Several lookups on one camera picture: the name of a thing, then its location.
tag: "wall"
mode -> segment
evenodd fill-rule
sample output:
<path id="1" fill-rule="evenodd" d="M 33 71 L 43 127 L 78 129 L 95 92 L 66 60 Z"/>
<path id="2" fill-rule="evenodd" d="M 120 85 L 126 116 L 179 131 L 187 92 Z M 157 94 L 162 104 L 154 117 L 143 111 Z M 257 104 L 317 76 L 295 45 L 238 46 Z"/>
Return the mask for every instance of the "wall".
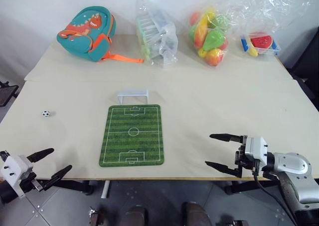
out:
<path id="1" fill-rule="evenodd" d="M 117 34 L 135 33 L 136 0 L 0 0 L 0 79 L 23 85 L 23 78 L 36 65 L 56 33 L 82 8 L 106 6 L 115 16 Z M 152 0 L 177 21 L 183 21 L 190 6 L 203 0 Z M 319 1 L 306 15 L 275 37 L 283 51 L 280 59 L 293 65 L 319 25 Z"/>

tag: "backpack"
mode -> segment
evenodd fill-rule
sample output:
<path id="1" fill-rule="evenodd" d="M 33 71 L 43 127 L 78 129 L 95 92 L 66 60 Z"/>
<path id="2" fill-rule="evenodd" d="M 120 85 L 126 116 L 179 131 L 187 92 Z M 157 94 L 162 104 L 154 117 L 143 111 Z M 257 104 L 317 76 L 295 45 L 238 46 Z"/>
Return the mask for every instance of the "backpack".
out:
<path id="1" fill-rule="evenodd" d="M 143 63 L 143 59 L 131 59 L 109 52 L 116 21 L 109 10 L 102 6 L 90 6 L 81 10 L 67 27 L 57 35 L 57 41 L 70 53 L 92 61 L 114 59 Z"/>

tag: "soccer field mat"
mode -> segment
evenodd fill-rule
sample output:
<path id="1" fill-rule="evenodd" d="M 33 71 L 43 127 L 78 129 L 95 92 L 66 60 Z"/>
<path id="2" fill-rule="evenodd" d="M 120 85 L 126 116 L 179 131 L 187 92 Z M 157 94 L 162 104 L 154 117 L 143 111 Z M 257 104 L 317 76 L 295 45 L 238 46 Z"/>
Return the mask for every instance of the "soccer field mat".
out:
<path id="1" fill-rule="evenodd" d="M 159 105 L 109 108 L 101 167 L 161 165 L 164 162 Z"/>

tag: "table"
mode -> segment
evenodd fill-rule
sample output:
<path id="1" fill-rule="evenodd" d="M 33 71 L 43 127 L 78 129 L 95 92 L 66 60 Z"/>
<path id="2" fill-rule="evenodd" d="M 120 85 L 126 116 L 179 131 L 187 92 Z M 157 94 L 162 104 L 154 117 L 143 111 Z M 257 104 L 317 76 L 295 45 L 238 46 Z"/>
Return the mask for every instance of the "table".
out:
<path id="1" fill-rule="evenodd" d="M 112 53 L 140 57 L 134 35 L 116 35 Z M 108 60 L 94 63 L 52 43 L 0 124 L 0 145 L 11 154 L 54 148 L 35 164 L 39 178 L 73 165 L 65 179 L 235 180 L 204 161 L 234 167 L 238 144 L 211 133 L 263 136 L 271 152 L 298 152 L 319 177 L 319 113 L 275 57 L 251 58 L 233 44 L 209 67 L 179 38 L 179 61 L 166 68 Z M 162 111 L 164 164 L 101 168 L 108 108 L 122 89 L 148 89 Z M 137 103 L 139 99 L 126 101 Z M 49 110 L 52 117 L 41 112 Z M 243 176 L 251 179 L 251 173 Z"/>

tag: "toy watermelon slice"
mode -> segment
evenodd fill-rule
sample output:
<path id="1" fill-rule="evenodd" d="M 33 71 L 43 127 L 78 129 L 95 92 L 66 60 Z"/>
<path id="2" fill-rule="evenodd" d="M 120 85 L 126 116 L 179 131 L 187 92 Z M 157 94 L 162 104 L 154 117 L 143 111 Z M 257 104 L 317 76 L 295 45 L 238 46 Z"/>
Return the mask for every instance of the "toy watermelon slice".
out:
<path id="1" fill-rule="evenodd" d="M 266 51 L 273 43 L 273 39 L 269 35 L 250 38 L 250 40 L 254 47 L 265 49 L 259 50 L 259 52 Z"/>

